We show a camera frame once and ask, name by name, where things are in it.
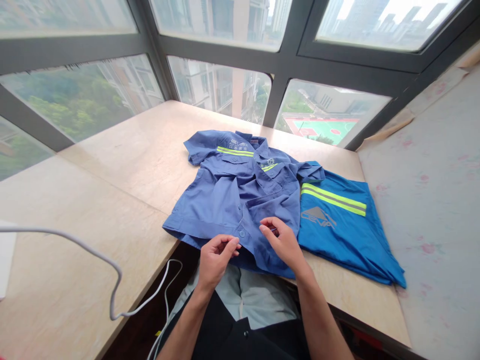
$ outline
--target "shirt sleeve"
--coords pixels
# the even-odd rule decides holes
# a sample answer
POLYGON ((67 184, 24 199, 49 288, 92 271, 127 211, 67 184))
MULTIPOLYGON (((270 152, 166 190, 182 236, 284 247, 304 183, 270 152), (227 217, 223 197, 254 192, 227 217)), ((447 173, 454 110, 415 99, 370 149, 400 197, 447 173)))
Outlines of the shirt sleeve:
POLYGON ((319 183, 325 179, 324 168, 316 161, 299 162, 296 178, 301 183, 319 183))
POLYGON ((217 150, 217 144, 221 132, 217 130, 197 131, 183 144, 188 150, 188 162, 192 165, 200 165, 207 156, 217 150))

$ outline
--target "short-sleeved shirt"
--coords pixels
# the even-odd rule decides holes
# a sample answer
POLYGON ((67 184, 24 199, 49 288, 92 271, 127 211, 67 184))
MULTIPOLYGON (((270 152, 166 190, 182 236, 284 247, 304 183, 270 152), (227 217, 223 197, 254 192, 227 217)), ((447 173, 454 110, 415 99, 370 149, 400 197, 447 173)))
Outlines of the short-sleeved shirt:
POLYGON ((382 284, 406 288, 366 182, 325 171, 303 184, 298 243, 309 252, 382 284))
POLYGON ((188 161, 200 168, 163 228, 197 248, 218 234, 233 235, 243 246, 237 266, 293 278, 260 232, 260 220, 278 217, 297 235, 300 183, 319 183, 323 168, 239 131, 198 131, 184 144, 188 161))

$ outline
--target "forearm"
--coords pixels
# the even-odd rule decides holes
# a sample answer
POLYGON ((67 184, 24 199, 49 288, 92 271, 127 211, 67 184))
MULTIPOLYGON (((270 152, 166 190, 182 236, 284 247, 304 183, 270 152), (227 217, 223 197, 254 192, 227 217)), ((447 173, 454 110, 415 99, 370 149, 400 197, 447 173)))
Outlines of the forearm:
POLYGON ((353 359, 310 265, 295 270, 306 341, 313 360, 353 359))
POLYGON ((157 360, 192 358, 200 326, 211 297, 211 291, 203 290, 198 286, 193 290, 190 300, 185 305, 157 360))

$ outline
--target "shirt collar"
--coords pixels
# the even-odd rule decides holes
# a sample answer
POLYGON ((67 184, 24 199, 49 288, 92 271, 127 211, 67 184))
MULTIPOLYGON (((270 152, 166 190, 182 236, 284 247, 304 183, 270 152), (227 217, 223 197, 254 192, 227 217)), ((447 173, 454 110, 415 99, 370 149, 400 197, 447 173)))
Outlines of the shirt collar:
POLYGON ((258 146, 257 149, 254 149, 254 151, 265 159, 268 159, 270 157, 269 143, 267 142, 266 138, 261 137, 261 136, 253 136, 252 134, 245 133, 245 132, 240 132, 240 131, 235 131, 235 134, 237 134, 238 136, 240 136, 243 139, 245 139, 246 141, 248 141, 250 146, 252 146, 252 144, 251 144, 252 139, 253 140, 258 140, 259 146, 258 146))

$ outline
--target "hand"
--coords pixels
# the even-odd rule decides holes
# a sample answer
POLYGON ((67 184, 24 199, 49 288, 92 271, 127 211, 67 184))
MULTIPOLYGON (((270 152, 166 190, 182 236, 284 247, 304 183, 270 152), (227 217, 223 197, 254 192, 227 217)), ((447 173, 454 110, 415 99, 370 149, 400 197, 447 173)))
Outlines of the hand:
POLYGON ((220 234, 201 247, 200 274, 198 287, 213 293, 222 276, 229 260, 239 255, 237 251, 242 246, 239 238, 232 235, 220 234))
POLYGON ((266 217, 260 224, 261 233, 267 238, 278 257, 297 273, 307 262, 293 230, 278 217, 266 217))

